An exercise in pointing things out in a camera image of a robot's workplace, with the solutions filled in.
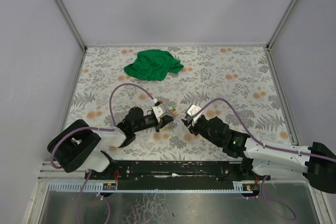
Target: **floral pattern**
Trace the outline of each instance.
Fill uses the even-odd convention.
[[[200,136],[191,135],[181,122],[191,104],[205,105],[223,97],[238,111],[246,125],[259,139],[290,144],[279,98],[262,47],[168,47],[184,65],[178,74],[169,73],[163,81],[144,81],[127,76],[123,68],[133,63],[139,51],[151,48],[88,48],[67,120],[70,125],[84,119],[90,126],[111,127],[109,97],[122,83],[136,83],[146,88],[167,106],[179,113],[174,122],[160,133],[148,129],[136,134],[125,148],[105,146],[114,159],[138,160],[230,160],[221,150]],[[112,101],[115,119],[120,122],[129,109],[141,107],[145,112],[153,102],[141,90],[125,86]],[[233,130],[244,129],[230,108],[215,102],[205,110]]]

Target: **gray wall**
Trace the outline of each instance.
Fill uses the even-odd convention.
[[[290,0],[63,0],[88,45],[266,44]]]
[[[303,144],[336,153],[336,0],[300,0],[273,53]]]
[[[0,7],[0,222],[21,223],[81,52],[53,0]]]

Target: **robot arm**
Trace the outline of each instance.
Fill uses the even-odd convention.
[[[166,109],[161,102],[157,102],[149,112],[148,115],[144,115],[141,108],[131,108],[113,132],[99,130],[77,132],[58,147],[54,158],[67,173],[78,168],[102,172],[112,162],[109,156],[101,151],[104,146],[128,146],[135,140],[135,132],[152,127],[158,132],[162,127],[174,121],[173,113]],[[49,143],[48,152],[51,153],[65,135],[82,127],[88,127],[88,124],[84,120],[75,121]]]
[[[242,165],[246,172],[272,177],[290,177],[307,180],[309,184],[327,193],[336,193],[336,163],[323,159],[272,150],[264,147],[272,146],[299,153],[313,153],[326,157],[336,156],[323,144],[314,142],[309,146],[289,146],[262,141],[256,143],[246,133],[231,130],[229,125],[218,117],[207,120],[200,107],[192,105],[186,112],[184,125],[191,134],[200,134],[233,158],[243,158]]]

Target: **table surface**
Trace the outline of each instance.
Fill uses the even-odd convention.
[[[292,223],[319,223],[311,195],[305,183],[266,183],[265,193],[283,200],[296,213]],[[78,193],[49,191],[40,224],[77,223]],[[108,223],[158,224],[260,224],[290,222],[275,215],[263,199],[246,200],[240,194],[145,194],[115,193],[108,197],[111,217]],[[282,215],[292,218],[284,206],[272,204]],[[84,193],[80,201],[81,223],[104,223],[107,207],[93,193]]]
[[[139,132],[125,148],[104,146],[114,159],[129,160],[230,160],[221,148],[200,136],[192,136],[181,122],[191,104],[200,106],[222,97],[242,116],[256,137],[274,143],[290,144],[280,101],[269,71],[263,47],[165,47],[184,65],[178,74],[169,73],[163,81],[129,77],[123,68],[135,61],[139,51],[150,48],[88,48],[73,95],[66,125],[84,119],[90,126],[111,127],[109,97],[122,83],[136,83],[179,113],[174,123],[156,133]],[[133,106],[144,111],[151,99],[135,87],[122,87],[113,98],[117,123]],[[230,108],[215,102],[205,111],[208,119],[218,116],[231,129],[243,132]]]

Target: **green towel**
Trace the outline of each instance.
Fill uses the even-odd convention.
[[[159,49],[138,52],[133,64],[124,67],[124,71],[132,77],[147,81],[162,81],[168,72],[178,73],[183,65],[180,60],[168,51]]]

